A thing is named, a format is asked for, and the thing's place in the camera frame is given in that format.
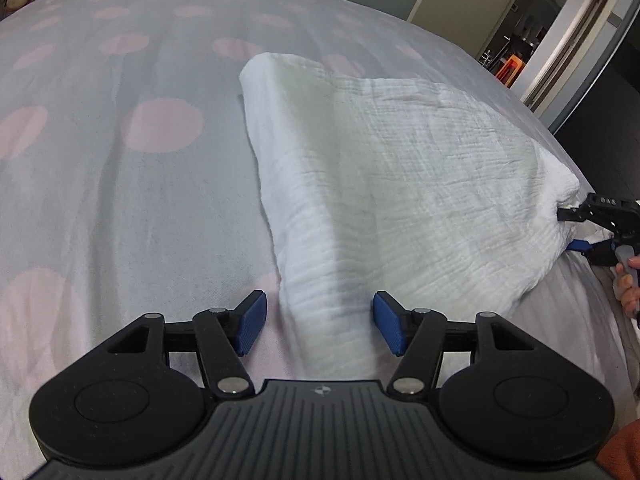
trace bed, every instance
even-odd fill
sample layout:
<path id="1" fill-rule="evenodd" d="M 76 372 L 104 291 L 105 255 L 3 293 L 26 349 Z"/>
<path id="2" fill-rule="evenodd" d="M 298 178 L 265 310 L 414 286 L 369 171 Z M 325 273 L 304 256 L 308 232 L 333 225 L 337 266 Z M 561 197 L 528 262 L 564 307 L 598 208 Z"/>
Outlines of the bed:
<path id="1" fill-rule="evenodd" d="M 43 460 L 28 425 L 36 389 L 142 313 L 186 320 L 261 288 L 270 316 L 245 364 L 258 387 L 293 377 L 239 83 L 261 52 L 462 89 L 571 168 L 582 197 L 590 190 L 461 49 L 347 1 L 37 0 L 0 23 L 0 41 L 4 480 Z M 640 352 L 609 292 L 606 272 L 565 253 L 509 318 L 601 380 L 620 427 L 636 418 Z"/>

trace white muslin towel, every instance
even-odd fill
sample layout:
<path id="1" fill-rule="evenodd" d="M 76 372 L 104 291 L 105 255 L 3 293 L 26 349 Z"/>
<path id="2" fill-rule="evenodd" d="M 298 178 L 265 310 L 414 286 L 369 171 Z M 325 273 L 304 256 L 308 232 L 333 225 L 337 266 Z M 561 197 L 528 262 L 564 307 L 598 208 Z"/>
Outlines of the white muslin towel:
<path id="1" fill-rule="evenodd" d="M 503 314 L 564 251 L 556 208 L 578 179 L 465 92 L 270 53 L 240 80 L 297 377 L 387 373 L 377 290 L 451 320 Z"/>

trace silver screw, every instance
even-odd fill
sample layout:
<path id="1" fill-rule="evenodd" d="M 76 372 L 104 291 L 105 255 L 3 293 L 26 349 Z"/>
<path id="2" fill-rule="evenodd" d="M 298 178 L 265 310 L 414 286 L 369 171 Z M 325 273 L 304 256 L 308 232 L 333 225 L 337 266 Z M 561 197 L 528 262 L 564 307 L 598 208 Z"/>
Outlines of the silver screw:
<path id="1" fill-rule="evenodd" d="M 226 394 L 241 394 L 248 387 L 248 381 L 242 377 L 225 377 L 218 381 L 218 389 Z"/>
<path id="2" fill-rule="evenodd" d="M 401 394 L 418 394 L 424 390 L 424 383 L 415 377 L 403 377 L 394 381 L 394 390 Z"/>

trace human hand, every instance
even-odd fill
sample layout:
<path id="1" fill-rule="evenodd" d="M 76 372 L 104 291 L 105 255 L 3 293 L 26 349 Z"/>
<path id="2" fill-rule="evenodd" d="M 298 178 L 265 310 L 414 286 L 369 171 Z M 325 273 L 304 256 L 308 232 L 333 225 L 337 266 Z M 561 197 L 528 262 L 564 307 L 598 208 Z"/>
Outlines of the human hand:
<path id="1" fill-rule="evenodd" d="M 632 269 L 640 269 L 640 256 L 629 258 L 628 264 Z M 616 265 L 616 274 L 616 280 L 613 282 L 616 298 L 622 303 L 625 314 L 635 319 L 640 312 L 640 286 L 633 286 L 633 278 L 625 272 L 622 264 Z"/>

